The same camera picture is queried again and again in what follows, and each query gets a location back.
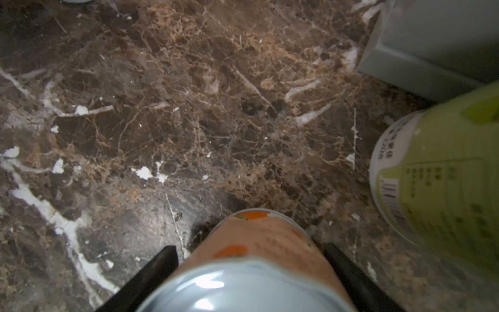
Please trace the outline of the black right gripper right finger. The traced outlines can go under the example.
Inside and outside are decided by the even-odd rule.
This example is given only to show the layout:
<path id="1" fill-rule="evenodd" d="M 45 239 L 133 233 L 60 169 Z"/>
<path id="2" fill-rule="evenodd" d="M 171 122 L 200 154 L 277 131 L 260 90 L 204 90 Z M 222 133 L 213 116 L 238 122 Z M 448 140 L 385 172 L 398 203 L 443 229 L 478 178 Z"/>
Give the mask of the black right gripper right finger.
<path id="1" fill-rule="evenodd" d="M 324 245 L 324 256 L 337 273 L 358 311 L 405 312 L 333 243 Z"/>

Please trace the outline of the orange label can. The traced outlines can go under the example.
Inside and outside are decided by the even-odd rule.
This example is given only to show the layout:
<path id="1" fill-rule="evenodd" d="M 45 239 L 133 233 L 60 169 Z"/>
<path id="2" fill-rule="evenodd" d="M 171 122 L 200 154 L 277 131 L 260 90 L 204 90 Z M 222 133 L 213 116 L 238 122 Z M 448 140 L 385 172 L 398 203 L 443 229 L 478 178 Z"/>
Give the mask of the orange label can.
<path id="1" fill-rule="evenodd" d="M 354 311 L 336 272 L 292 219 L 245 209 L 219 223 L 140 311 Z"/>

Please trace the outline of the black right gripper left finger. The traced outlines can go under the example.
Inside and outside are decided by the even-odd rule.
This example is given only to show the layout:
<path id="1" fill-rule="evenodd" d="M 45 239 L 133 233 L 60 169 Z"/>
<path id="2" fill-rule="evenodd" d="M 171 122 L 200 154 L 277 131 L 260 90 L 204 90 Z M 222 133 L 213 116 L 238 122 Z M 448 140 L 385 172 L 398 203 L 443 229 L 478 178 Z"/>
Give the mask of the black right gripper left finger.
<path id="1" fill-rule="evenodd" d="M 175 246 L 165 246 L 148 264 L 134 275 L 97 312 L 136 311 L 140 304 L 165 282 L 178 268 Z"/>

